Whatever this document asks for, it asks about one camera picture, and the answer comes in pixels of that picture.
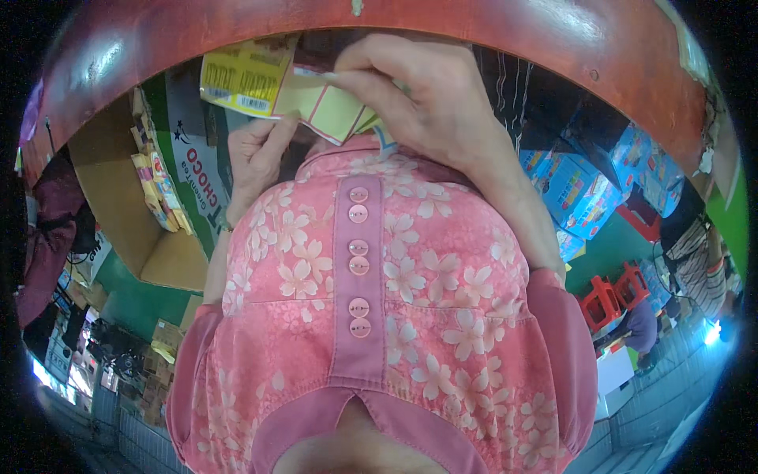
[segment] maroon bag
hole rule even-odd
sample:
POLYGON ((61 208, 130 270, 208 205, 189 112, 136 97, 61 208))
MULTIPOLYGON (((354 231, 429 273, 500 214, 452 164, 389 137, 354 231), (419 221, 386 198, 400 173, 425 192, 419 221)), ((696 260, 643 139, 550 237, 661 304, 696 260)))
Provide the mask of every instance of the maroon bag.
POLYGON ((50 303, 77 235, 74 216, 86 204, 74 167, 64 150, 45 167, 33 194, 39 204, 37 227, 29 233, 24 286, 16 296, 22 328, 42 314, 50 303))

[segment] pink button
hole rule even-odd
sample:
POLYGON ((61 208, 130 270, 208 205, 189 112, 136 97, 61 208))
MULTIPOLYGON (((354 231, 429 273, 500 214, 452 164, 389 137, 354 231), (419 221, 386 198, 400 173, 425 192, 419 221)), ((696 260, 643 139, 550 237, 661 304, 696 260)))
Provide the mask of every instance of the pink button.
POLYGON ((351 221, 360 224, 368 218, 368 209, 362 204, 356 204, 350 208, 349 217, 351 221))
POLYGON ((354 187, 350 190, 350 200, 361 203, 368 199, 368 190, 364 187, 354 187))
POLYGON ((371 323, 366 318, 353 319, 350 322, 350 334, 355 337, 363 338, 371 332, 371 323))
POLYGON ((368 253, 368 243, 360 239, 351 240, 348 249, 353 255, 364 256, 368 253))
POLYGON ((363 298, 354 298, 348 309, 353 318, 365 318, 368 314, 368 301, 363 298))
POLYGON ((368 272, 368 260, 361 256, 352 257, 350 259, 350 271, 354 275, 365 275, 368 272))

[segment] red plastic stool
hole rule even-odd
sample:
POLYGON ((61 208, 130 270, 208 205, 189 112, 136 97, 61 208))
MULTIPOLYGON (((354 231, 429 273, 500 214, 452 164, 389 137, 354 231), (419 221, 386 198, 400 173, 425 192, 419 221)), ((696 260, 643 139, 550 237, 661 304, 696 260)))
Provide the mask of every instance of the red plastic stool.
POLYGON ((616 212, 648 242, 655 243, 661 238, 661 216, 650 207, 638 190, 616 207, 616 212))
POLYGON ((619 304, 622 308, 629 310, 650 296, 650 289, 648 289, 647 282, 640 272, 637 260, 634 260, 633 263, 633 265, 629 265, 624 262, 624 274, 613 285, 613 293, 615 293, 619 304))
POLYGON ((613 293, 608 277, 592 277, 592 291, 580 299, 577 297, 584 320, 592 332, 598 332, 608 323, 621 316, 619 302, 613 293))

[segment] toy box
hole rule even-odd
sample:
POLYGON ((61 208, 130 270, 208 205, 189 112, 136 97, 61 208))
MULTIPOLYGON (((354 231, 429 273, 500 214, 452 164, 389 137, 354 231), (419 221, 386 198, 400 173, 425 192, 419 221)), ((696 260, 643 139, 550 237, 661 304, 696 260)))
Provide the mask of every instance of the toy box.
POLYGON ((561 229, 555 219, 553 219, 553 227, 556 229, 556 237, 558 237, 558 249, 560 251, 561 260, 563 260, 563 262, 568 262, 579 253, 579 250, 581 250, 586 243, 583 238, 577 237, 565 229, 561 229))
POLYGON ((684 172, 656 143, 652 153, 639 165, 637 182, 646 201, 662 217, 669 217, 681 198, 684 188, 684 172))
POLYGON ((606 176, 574 153, 554 152, 535 187, 559 226, 588 240, 624 200, 606 176))
POLYGON ((619 178, 622 193, 631 191, 634 182, 639 181, 639 164, 650 156, 652 145, 650 135, 634 124, 629 124, 619 142, 608 153, 613 171, 619 178))
POLYGON ((561 135, 622 193, 630 192, 634 183, 638 182, 639 164, 650 156, 652 146, 650 136, 632 123, 626 127, 619 141, 608 152, 594 141, 576 135, 570 127, 561 135))

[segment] striped cloth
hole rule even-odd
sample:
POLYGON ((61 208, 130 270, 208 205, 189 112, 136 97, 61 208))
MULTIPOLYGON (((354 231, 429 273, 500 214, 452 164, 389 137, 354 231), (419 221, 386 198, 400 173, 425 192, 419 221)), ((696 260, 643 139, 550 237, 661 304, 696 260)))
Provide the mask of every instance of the striped cloth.
POLYGON ((708 319, 715 319, 724 304, 724 259, 708 267, 708 233, 698 218, 666 253, 676 262, 676 281, 708 319))

